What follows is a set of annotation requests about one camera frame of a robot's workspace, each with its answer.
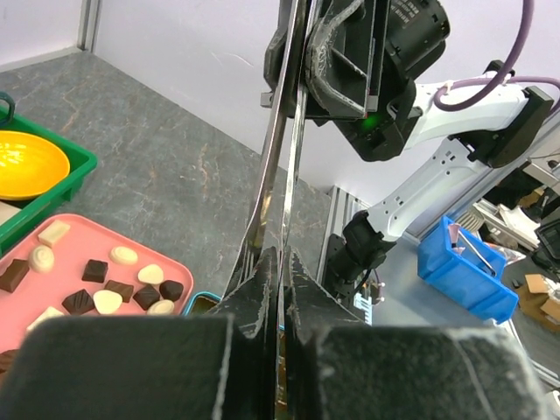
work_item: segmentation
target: blue plastic bin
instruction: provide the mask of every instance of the blue plastic bin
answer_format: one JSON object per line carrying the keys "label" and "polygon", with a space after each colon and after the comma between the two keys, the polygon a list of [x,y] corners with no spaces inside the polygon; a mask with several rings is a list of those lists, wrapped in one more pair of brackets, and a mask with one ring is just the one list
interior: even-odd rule
{"label": "blue plastic bin", "polygon": [[436,229],[418,247],[418,275],[480,319],[507,321],[519,298],[501,283],[506,258],[461,228],[461,233],[484,256],[496,272],[489,274],[484,263],[468,248],[461,255],[452,250],[449,225],[443,217]]}

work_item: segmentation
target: yellow bowl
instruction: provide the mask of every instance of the yellow bowl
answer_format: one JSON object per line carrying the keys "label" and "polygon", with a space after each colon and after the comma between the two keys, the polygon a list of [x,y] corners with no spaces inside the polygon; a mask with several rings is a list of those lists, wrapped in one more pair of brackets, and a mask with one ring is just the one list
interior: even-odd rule
{"label": "yellow bowl", "polygon": [[0,130],[0,200],[28,200],[56,186],[70,173],[70,161],[44,138]]}

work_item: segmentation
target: electrical cable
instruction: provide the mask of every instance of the electrical cable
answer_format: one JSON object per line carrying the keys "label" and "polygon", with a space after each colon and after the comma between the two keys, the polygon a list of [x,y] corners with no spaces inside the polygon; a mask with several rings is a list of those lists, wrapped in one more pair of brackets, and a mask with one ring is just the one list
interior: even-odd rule
{"label": "electrical cable", "polygon": [[447,87],[440,88],[434,97],[434,104],[441,110],[446,112],[462,111],[470,108],[475,103],[486,98],[494,89],[496,89],[508,77],[509,72],[514,68],[515,63],[519,59],[525,46],[525,42],[529,36],[531,23],[533,22],[533,13],[535,11],[535,0],[523,0],[523,12],[521,14],[521,24],[515,39],[514,45],[506,58],[506,61],[498,73],[486,85],[471,98],[460,103],[447,104],[441,101],[441,97],[447,92]]}
{"label": "electrical cable", "polygon": [[375,283],[376,283],[375,287],[377,288],[377,292],[378,292],[376,303],[380,303],[385,300],[382,296],[382,289],[385,284],[379,278],[379,274],[377,274],[376,269],[374,269],[374,274],[375,274]]}
{"label": "electrical cable", "polygon": [[[466,79],[466,80],[458,80],[454,81],[451,89],[455,88],[467,88],[470,86],[479,86],[479,85],[486,85],[483,89],[480,90],[482,92],[485,88],[490,86],[490,83],[494,81],[494,79],[483,79],[483,78],[476,78],[476,79]],[[554,79],[552,77],[544,77],[544,76],[515,76],[507,80],[507,83],[545,83],[549,85],[553,85],[560,90],[560,80]],[[437,90],[436,94],[434,95],[434,104],[437,105],[437,102],[441,103],[441,98],[449,91],[449,87],[447,85],[442,86],[440,89]],[[552,109],[550,110],[550,114],[554,114],[560,108],[560,101],[556,101]]]}
{"label": "electrical cable", "polygon": [[371,269],[367,269],[366,274],[364,274],[363,277],[360,280],[360,284],[358,284],[356,286],[356,288],[353,290],[353,292],[350,296],[354,296],[356,293],[358,293],[360,291],[360,289],[362,287],[364,287],[364,284],[369,279],[369,276],[371,276]]}
{"label": "electrical cable", "polygon": [[546,159],[546,158],[553,158],[554,156],[560,156],[560,153],[550,153],[549,155],[544,156],[531,156],[529,159]]}

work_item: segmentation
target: green light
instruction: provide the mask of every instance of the green light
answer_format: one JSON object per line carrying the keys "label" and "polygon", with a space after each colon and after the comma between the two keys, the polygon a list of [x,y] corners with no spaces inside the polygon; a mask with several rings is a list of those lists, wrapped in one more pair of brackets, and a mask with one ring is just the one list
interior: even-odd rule
{"label": "green light", "polygon": [[361,123],[361,129],[363,131],[371,131],[377,127],[382,121],[382,116],[380,114],[374,113],[367,116],[365,120]]}

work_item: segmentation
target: marble floor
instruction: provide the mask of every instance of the marble floor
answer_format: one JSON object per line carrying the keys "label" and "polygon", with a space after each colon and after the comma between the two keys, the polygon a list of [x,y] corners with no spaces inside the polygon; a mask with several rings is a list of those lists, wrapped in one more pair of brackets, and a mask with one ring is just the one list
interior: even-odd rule
{"label": "marble floor", "polygon": [[[188,267],[194,291],[225,289],[259,155],[87,52],[0,73],[17,112],[99,158],[61,213],[82,214]],[[285,171],[266,244],[276,245]],[[329,198],[297,186],[290,244],[315,272]]]}

